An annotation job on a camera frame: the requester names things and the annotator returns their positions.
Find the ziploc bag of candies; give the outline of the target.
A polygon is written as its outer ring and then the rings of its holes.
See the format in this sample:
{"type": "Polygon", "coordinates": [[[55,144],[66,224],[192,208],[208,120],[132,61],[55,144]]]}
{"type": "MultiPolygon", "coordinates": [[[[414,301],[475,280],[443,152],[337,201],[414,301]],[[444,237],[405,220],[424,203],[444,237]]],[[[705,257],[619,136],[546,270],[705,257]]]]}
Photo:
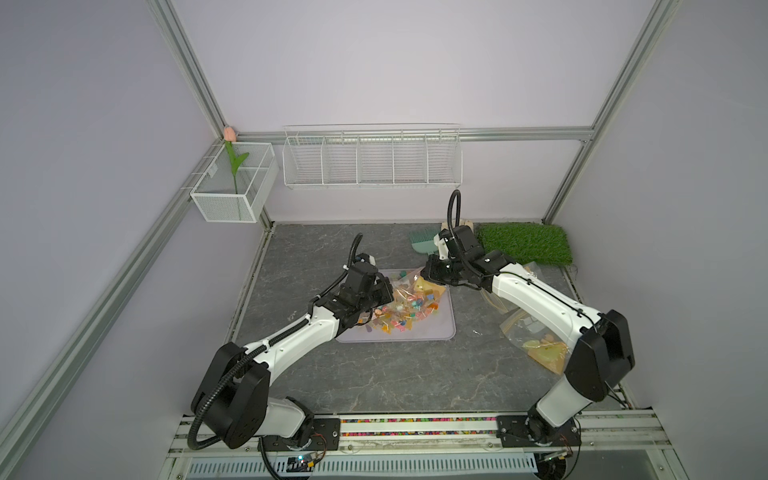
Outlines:
{"type": "Polygon", "coordinates": [[[439,305],[442,297],[447,293],[445,286],[426,280],[421,275],[421,270],[397,271],[390,277],[393,287],[394,300],[392,302],[405,302],[411,299],[423,299],[436,301],[439,305]]]}
{"type": "Polygon", "coordinates": [[[478,264],[483,287],[531,314],[543,312],[533,279],[520,264],[506,260],[487,260],[478,264]]]}
{"type": "Polygon", "coordinates": [[[501,333],[531,360],[556,375],[563,375],[570,349],[543,322],[522,309],[513,310],[500,325],[501,333]]]}

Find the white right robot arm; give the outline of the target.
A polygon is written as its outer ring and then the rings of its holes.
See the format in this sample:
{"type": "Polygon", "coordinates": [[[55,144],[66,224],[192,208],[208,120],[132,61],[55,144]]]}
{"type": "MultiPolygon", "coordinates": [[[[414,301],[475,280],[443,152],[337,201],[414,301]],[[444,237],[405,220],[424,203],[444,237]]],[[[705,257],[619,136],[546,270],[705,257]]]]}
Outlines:
{"type": "Polygon", "coordinates": [[[451,192],[447,227],[434,237],[438,252],[422,276],[436,284],[487,291],[520,307],[561,340],[570,357],[562,377],[531,407],[524,426],[539,443],[587,406],[605,399],[635,367],[628,320],[601,312],[550,287],[499,250],[486,252],[473,230],[460,223],[461,192],[451,192]]]}

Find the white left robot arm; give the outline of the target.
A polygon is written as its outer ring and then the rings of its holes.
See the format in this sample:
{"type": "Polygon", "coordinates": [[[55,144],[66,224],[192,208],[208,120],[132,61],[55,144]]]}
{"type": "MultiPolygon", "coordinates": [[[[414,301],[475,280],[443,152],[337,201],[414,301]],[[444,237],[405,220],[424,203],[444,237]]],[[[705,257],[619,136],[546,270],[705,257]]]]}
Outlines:
{"type": "Polygon", "coordinates": [[[220,347],[191,401],[194,415],[187,434],[193,451],[218,443],[237,449],[253,437],[279,437],[293,448],[307,447],[315,436],[314,414],[292,397],[274,398],[270,388],[282,373],[316,347],[373,318],[394,300],[393,287],[375,264],[360,253],[357,234],[343,272],[309,301],[307,313],[262,340],[220,347]]]}

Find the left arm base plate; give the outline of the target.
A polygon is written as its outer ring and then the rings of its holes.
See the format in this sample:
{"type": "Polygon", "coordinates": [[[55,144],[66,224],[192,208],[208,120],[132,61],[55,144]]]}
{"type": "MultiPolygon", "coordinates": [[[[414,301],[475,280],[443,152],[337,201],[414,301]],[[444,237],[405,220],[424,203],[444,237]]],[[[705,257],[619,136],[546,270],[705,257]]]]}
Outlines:
{"type": "Polygon", "coordinates": [[[306,421],[298,432],[289,438],[269,435],[261,438],[267,452],[288,451],[336,451],[341,439],[341,419],[315,417],[306,421]]]}

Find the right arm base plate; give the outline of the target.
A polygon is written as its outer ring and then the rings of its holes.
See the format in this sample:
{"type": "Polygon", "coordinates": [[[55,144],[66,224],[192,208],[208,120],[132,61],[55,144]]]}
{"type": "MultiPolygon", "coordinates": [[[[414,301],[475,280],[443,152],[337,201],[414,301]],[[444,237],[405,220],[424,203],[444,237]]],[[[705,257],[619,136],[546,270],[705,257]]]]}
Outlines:
{"type": "Polygon", "coordinates": [[[497,433],[504,448],[579,447],[580,428],[574,419],[552,427],[537,416],[508,414],[496,417],[497,433]]]}

